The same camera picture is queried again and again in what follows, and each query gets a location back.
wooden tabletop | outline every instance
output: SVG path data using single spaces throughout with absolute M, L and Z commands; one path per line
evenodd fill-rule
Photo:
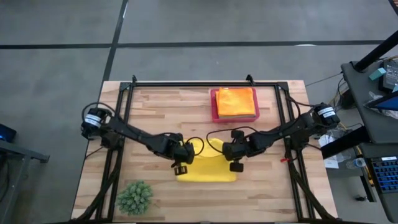
M 308 103 L 304 82 L 288 81 L 290 95 Z M 104 82 L 100 101 L 116 106 L 120 82 Z M 275 91 L 271 87 L 256 87 L 260 117 L 253 123 L 215 124 L 210 114 L 208 87 L 144 87 L 134 88 L 129 124 L 148 133 L 182 133 L 184 138 L 199 136 L 217 129 L 250 125 L 268 130 L 280 125 Z M 289 120 L 282 93 L 286 120 Z M 123 101 L 124 111 L 126 97 Z M 307 107 L 300 107 L 302 113 Z M 229 132 L 216 133 L 212 138 L 230 141 Z M 87 153 L 99 148 L 92 141 Z M 237 181 L 227 183 L 177 182 L 172 161 L 153 155 L 145 146 L 126 140 L 118 192 L 128 183 L 144 180 L 152 186 L 152 205 L 145 215 L 122 215 L 115 208 L 114 222 L 294 222 L 295 213 L 290 175 L 286 163 L 281 163 L 285 147 L 277 141 L 261 155 L 244 158 L 244 172 Z M 337 217 L 322 154 L 307 147 L 303 151 L 310 188 L 330 214 Z M 72 218 L 83 213 L 100 190 L 106 150 L 90 156 L 84 163 Z M 305 199 L 300 190 L 304 216 L 308 217 Z

white label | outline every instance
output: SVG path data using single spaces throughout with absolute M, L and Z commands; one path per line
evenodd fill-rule
M 324 113 L 324 114 L 323 114 L 323 117 L 324 117 L 324 118 L 327 118 L 327 117 L 333 116 L 333 115 L 336 115 L 336 113 L 335 113 L 334 111 L 331 111 L 331 112 Z
M 95 121 L 101 121 L 101 118 L 99 118 L 99 117 L 97 117 L 95 115 L 91 115 L 91 114 L 86 115 L 86 118 L 93 119 Z
M 328 107 L 328 108 L 322 109 L 322 110 L 318 111 L 318 115 L 321 115 L 321 114 L 329 112 L 329 111 L 333 111 L 333 108 Z
M 94 120 L 92 120 L 92 119 L 85 119 L 85 122 L 86 123 L 89 123 L 89 124 L 92 124 L 92 125 L 94 125 L 94 126 L 97 126 L 97 127 L 101 127 L 101 124 L 99 124 L 97 121 L 94 121 Z
M 395 156 L 381 158 L 382 161 L 389 161 L 389 160 L 394 160 L 394 159 L 397 159 L 397 158 Z

yellow towel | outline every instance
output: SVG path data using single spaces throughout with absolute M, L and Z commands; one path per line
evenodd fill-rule
M 256 114 L 252 88 L 220 88 L 216 101 L 218 116 Z
M 195 154 L 198 154 L 201 149 L 201 141 L 193 139 L 190 141 L 193 144 Z M 219 139 L 210 139 L 210 144 L 216 149 L 222 151 L 223 142 Z M 232 182 L 236 180 L 236 174 L 229 171 L 229 161 L 225 157 L 211 148 L 205 141 L 205 148 L 200 155 L 195 156 L 192 164 L 187 166 L 188 173 L 178 175 L 178 181 L 184 182 Z

desk leg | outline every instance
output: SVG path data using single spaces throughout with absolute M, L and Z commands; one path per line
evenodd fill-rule
M 370 142 L 370 138 L 364 126 L 352 131 L 343 137 L 321 147 L 324 159 L 334 156 L 346 149 L 357 146 L 362 142 Z

keyboard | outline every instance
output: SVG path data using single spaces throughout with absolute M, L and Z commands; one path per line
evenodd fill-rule
M 397 157 L 372 158 L 371 164 L 381 193 L 398 192 Z

